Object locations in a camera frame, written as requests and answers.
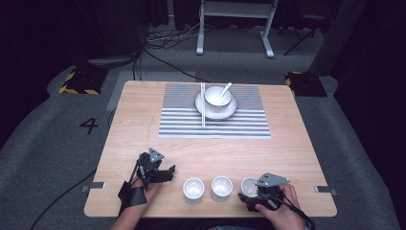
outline metal bracket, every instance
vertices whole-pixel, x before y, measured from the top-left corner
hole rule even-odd
[[[150,161],[153,163],[153,162],[157,162],[159,160],[164,159],[165,155],[153,148],[149,148],[149,158],[150,158]]]
[[[290,182],[290,179],[284,178],[269,172],[266,172],[263,176],[257,180],[256,185],[260,187],[272,187],[281,184],[287,184]]]
[[[80,191],[83,193],[89,193],[91,189],[104,189],[105,182],[92,182],[90,185],[81,186]]]
[[[335,189],[330,189],[328,186],[314,186],[315,193],[330,193],[332,196],[338,196],[338,192]]]

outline black cable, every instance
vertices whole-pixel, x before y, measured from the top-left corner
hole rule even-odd
[[[135,61],[137,61],[137,59],[134,59],[134,61],[132,62],[132,79],[135,80]]]
[[[135,163],[135,166],[134,166],[134,170],[132,171],[132,174],[129,177],[128,183],[131,183],[132,179],[134,178],[135,172],[137,172],[137,170],[138,170],[138,167],[139,167],[139,164],[138,164],[138,160],[137,160],[137,162]]]
[[[117,109],[117,107],[115,107],[115,108],[113,109],[113,111],[110,112],[110,116],[108,116],[108,121],[107,121],[108,127],[111,127],[111,124],[110,124],[111,115],[113,115],[113,113],[116,111],[116,109]]]
[[[132,183],[131,183],[131,187],[135,184],[135,182],[137,181],[137,180],[139,180],[140,178],[136,178]]]
[[[197,28],[197,26],[199,24],[200,23],[196,24],[195,26],[193,26],[192,28],[190,28],[186,31],[177,31],[178,32],[177,34],[171,34],[172,32],[174,32],[174,30],[169,31],[169,33],[166,34],[165,36],[156,36],[155,33],[151,33],[147,36],[147,47],[150,49],[170,49],[170,48],[180,44],[180,42],[186,41],[186,40],[190,39],[192,36],[196,36],[196,32],[199,31],[199,29]],[[148,37],[151,35],[154,35],[154,38],[148,39]],[[162,40],[161,45],[152,44],[152,42],[157,42],[157,41],[161,41],[161,40]],[[167,45],[170,42],[175,42],[175,43],[168,47]]]
[[[136,58],[137,58],[136,56],[131,56],[127,60],[115,61],[115,62],[110,62],[110,63],[101,63],[101,64],[91,63],[91,64],[100,69],[114,69],[114,68],[118,68],[118,67],[127,65],[128,63],[130,63],[131,61],[133,61]]]
[[[96,32],[95,27],[92,25],[92,23],[91,23],[89,17],[86,15],[86,12],[85,12],[84,9],[81,7],[79,1],[78,1],[78,0],[75,0],[75,2],[77,3],[77,5],[78,5],[78,7],[79,7],[79,9],[80,9],[80,11],[81,11],[81,13],[83,14],[83,16],[84,16],[84,18],[86,19],[87,23],[89,24],[90,28],[92,28],[93,33],[95,34],[95,36],[98,38],[98,40],[101,42],[101,44],[102,44],[107,50],[109,50],[109,51],[112,52],[113,54],[116,54],[116,55],[124,55],[124,56],[132,55],[132,54],[134,54],[134,53],[137,52],[137,51],[135,51],[135,52],[130,53],[130,54],[122,54],[122,53],[119,53],[119,52],[117,52],[117,51],[111,49],[107,44],[104,43],[104,41],[101,39],[101,37],[99,36],[99,34]]]
[[[172,29],[172,30],[154,31],[154,32],[150,32],[147,36],[151,36],[151,35],[157,33],[157,34],[160,34],[159,36],[162,37],[162,32],[169,32],[168,34],[170,35],[170,33],[172,33],[173,31],[175,31],[175,30]]]
[[[283,195],[283,197],[286,198],[287,201],[289,201],[289,203],[287,203],[287,202],[285,202],[285,201],[283,201],[283,200],[281,200],[281,199],[279,199],[279,198],[277,198],[277,197],[274,197],[274,196],[269,196],[269,197],[272,198],[272,199],[274,199],[274,200],[276,200],[276,201],[278,201],[278,202],[280,202],[281,204],[287,206],[290,210],[292,210],[294,213],[296,213],[296,214],[299,215],[302,219],[304,219],[304,220],[305,220],[305,226],[308,226],[308,224],[310,224],[310,229],[311,229],[311,230],[315,230],[315,229],[316,229],[316,225],[314,224],[314,221],[313,221],[310,217],[308,217],[308,216],[304,213],[304,211],[300,210],[300,209],[297,208],[295,205],[293,205],[293,203],[292,203],[285,195]]]
[[[90,176],[92,176],[92,174],[96,173],[96,170],[93,170],[91,173],[89,173],[88,175],[86,175],[80,182],[76,183],[74,186],[72,186],[71,188],[69,188],[68,190],[66,190],[63,194],[61,194],[58,198],[56,198],[50,205],[48,205],[48,207],[38,216],[38,218],[36,218],[36,220],[34,221],[33,225],[31,225],[30,230],[33,230],[36,226],[36,224],[39,222],[39,220],[42,218],[42,216],[45,215],[45,213],[55,204],[57,203],[61,198],[63,198],[63,196],[67,195],[69,192],[71,192],[73,189],[75,189],[79,184],[81,184],[83,181],[85,181],[86,179],[88,179]]]
[[[140,60],[140,69],[139,69],[139,71],[137,72],[137,75],[138,75],[138,77],[140,77],[140,81],[142,81],[143,80],[143,72],[142,72],[142,70],[141,70],[141,56],[139,57],[139,60]]]
[[[174,66],[174,65],[172,65],[172,64],[170,64],[170,63],[168,63],[168,62],[166,62],[166,61],[164,61],[164,60],[161,60],[161,59],[157,58],[156,56],[154,56],[153,54],[151,54],[146,48],[144,48],[144,51],[145,51],[147,54],[149,54],[150,56],[152,56],[153,58],[155,58],[155,59],[157,59],[157,60],[159,60],[159,61],[161,61],[161,62],[163,62],[163,63],[165,63],[165,64],[167,64],[167,65],[169,65],[169,66],[171,66],[171,67],[173,67],[173,68],[175,68],[175,69],[177,69],[178,71],[180,71],[180,72],[181,72],[182,74],[184,74],[184,75],[187,75],[187,76],[189,76],[189,77],[191,77],[191,78],[194,78],[194,79],[196,79],[196,80],[200,80],[200,81],[204,81],[204,82],[209,82],[208,80],[200,79],[200,78],[198,78],[198,77],[195,77],[195,76],[193,76],[193,75],[190,75],[190,74],[186,73],[185,71],[179,69],[178,67],[176,67],[176,66]]]

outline white bowl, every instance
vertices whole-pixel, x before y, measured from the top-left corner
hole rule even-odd
[[[256,185],[257,180],[252,177],[247,177],[242,180],[241,182],[241,192],[248,196],[248,197],[257,197],[258,192],[257,192],[257,185]]]
[[[198,178],[190,178],[183,184],[183,194],[189,204],[198,204],[203,199],[204,184]]]
[[[233,95],[230,93],[230,90],[227,90],[224,96],[220,96],[223,89],[224,87],[221,86],[212,86],[206,90],[204,98],[208,106],[213,106],[214,109],[217,107],[221,109],[221,107],[227,106],[231,102]]]
[[[194,100],[194,104],[197,108],[199,113],[202,113],[202,100],[200,93],[197,94],[196,99]],[[205,115],[208,119],[220,121],[231,117],[237,110],[237,100],[234,96],[232,96],[231,102],[227,106],[222,106],[221,109],[215,109],[211,106],[205,106]]]
[[[218,202],[224,202],[228,199],[233,190],[233,182],[224,176],[216,177],[212,182],[212,198]]]

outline white shelf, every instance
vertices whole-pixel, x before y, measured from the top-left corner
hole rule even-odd
[[[268,18],[271,4],[210,2],[205,4],[205,15]]]
[[[253,17],[268,19],[266,21],[265,31],[260,32],[259,35],[266,55],[269,58],[273,58],[274,52],[272,51],[271,44],[269,43],[268,34],[275,15],[277,4],[278,0],[273,0],[272,4],[212,2],[201,0],[200,29],[197,39],[196,54],[203,55],[205,16]]]

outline black stand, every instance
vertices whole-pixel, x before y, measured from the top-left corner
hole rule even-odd
[[[58,28],[60,38],[65,45],[65,50],[71,60],[76,65],[66,82],[62,85],[60,93],[74,94],[100,94],[102,83],[107,76],[108,70],[95,67],[87,61],[86,54],[83,52],[79,33],[74,26],[72,15],[68,11],[69,1],[51,1],[55,16],[58,19]]]
[[[295,97],[326,97],[327,93],[319,77],[307,72],[288,72],[284,75],[286,85]]]
[[[316,29],[311,30],[311,31],[310,31],[309,33],[307,33],[304,37],[299,38],[299,41],[296,42],[296,44],[294,44],[294,45],[292,46],[292,48],[290,48],[288,51],[286,51],[283,55],[284,55],[284,56],[287,56],[287,54],[289,54],[293,49],[295,49],[298,45],[300,45],[306,38],[308,38],[309,36],[314,36],[314,33],[315,33],[315,32],[316,32]]]

